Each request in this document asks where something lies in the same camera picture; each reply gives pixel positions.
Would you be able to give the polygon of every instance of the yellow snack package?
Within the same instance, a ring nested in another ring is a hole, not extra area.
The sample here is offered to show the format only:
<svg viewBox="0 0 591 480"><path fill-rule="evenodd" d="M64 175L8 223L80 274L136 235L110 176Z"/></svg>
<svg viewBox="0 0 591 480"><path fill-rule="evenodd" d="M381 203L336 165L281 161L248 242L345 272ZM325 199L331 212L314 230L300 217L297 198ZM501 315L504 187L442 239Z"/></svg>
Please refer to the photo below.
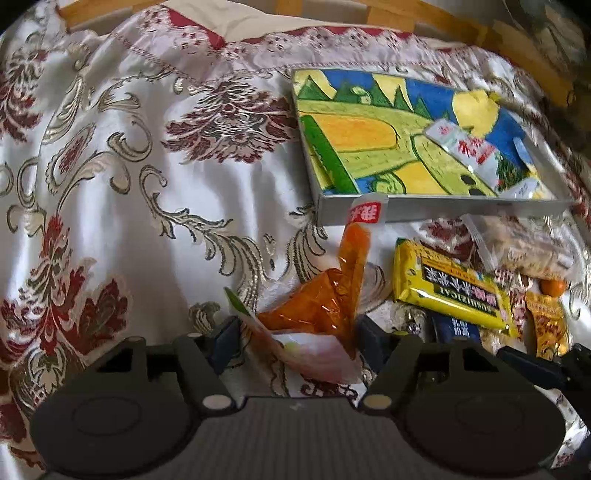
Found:
<svg viewBox="0 0 591 480"><path fill-rule="evenodd" d="M552 360L568 352L571 341L560 301L528 290L525 304L534 317L536 356Z"/></svg>
<svg viewBox="0 0 591 480"><path fill-rule="evenodd" d="M492 277L407 239L394 256L394 297L516 338L511 304Z"/></svg>

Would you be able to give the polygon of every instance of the plastic bag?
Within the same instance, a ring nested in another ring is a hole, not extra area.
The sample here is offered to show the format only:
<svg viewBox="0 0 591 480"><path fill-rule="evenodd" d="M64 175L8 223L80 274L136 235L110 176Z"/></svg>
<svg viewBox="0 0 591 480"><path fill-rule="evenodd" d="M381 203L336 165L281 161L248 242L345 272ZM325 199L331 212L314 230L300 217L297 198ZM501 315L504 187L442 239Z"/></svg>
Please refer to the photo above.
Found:
<svg viewBox="0 0 591 480"><path fill-rule="evenodd" d="M462 221L487 271L503 268L547 280L563 280L574 273L574 255L560 239L507 217L463 215Z"/></svg>
<svg viewBox="0 0 591 480"><path fill-rule="evenodd" d="M385 221L387 203L388 196L382 193L355 199L339 246L340 268L321 272L276 308L257 317L226 290L241 320L280 360L305 377L333 383L361 380L361 369L352 360L355 318L371 230Z"/></svg>

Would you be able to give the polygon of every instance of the dark blue package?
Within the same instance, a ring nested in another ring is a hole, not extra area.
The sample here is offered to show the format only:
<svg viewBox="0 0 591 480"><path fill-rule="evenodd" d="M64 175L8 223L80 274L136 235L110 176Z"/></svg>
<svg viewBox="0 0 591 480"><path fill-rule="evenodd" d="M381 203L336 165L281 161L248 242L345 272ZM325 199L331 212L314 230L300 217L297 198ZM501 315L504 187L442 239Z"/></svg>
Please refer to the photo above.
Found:
<svg viewBox="0 0 591 480"><path fill-rule="evenodd" d="M454 337L469 337L473 342L482 344L476 325L430 310L427 315L433 322L438 342L450 343Z"/></svg>

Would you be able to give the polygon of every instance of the bed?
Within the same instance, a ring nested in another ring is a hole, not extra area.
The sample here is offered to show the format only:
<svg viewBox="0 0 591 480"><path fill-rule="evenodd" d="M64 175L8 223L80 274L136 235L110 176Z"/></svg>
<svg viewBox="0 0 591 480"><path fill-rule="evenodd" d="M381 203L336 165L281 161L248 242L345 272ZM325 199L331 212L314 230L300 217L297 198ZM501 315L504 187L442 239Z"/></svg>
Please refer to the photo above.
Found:
<svg viewBox="0 0 591 480"><path fill-rule="evenodd" d="M69 33L55 3L44 0L3 36L2 56L2 478L41 474L28 419L117 341L140 335L163 343L207 333L229 314L224 287L264 310L277 283L296 286L336 264L342 227L316 221L290 106L297 67L362 69L496 92L573 195L571 214L537 223L547 230L571 226L587 270L566 302L578 318L573 337L591 346L586 159L551 129L536 82L497 54L224 1L171 0L135 13L108 35ZM464 262L477 257L455 219L389 228L363 299L385 329L393 327L389 259L397 236ZM507 281L515 289L514 314L523 317L524 290ZM338 394L355 401L372 380L369 368L356 385L302 378L253 348L247 330L242 336L240 355L222 375L236 399ZM568 410L564 398L551 395ZM587 435L576 415L569 418L558 463Z"/></svg>

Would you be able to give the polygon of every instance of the crayon drawing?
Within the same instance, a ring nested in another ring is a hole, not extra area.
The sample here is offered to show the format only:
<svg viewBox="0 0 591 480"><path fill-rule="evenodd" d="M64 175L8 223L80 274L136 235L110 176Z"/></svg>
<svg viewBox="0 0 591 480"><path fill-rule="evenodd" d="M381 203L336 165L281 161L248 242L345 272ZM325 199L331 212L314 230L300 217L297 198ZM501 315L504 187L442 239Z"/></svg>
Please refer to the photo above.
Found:
<svg viewBox="0 0 591 480"><path fill-rule="evenodd" d="M295 104L326 194L384 192L491 196L479 177L423 135L448 118L519 166L524 131L482 90L455 90L387 74L296 70Z"/></svg>

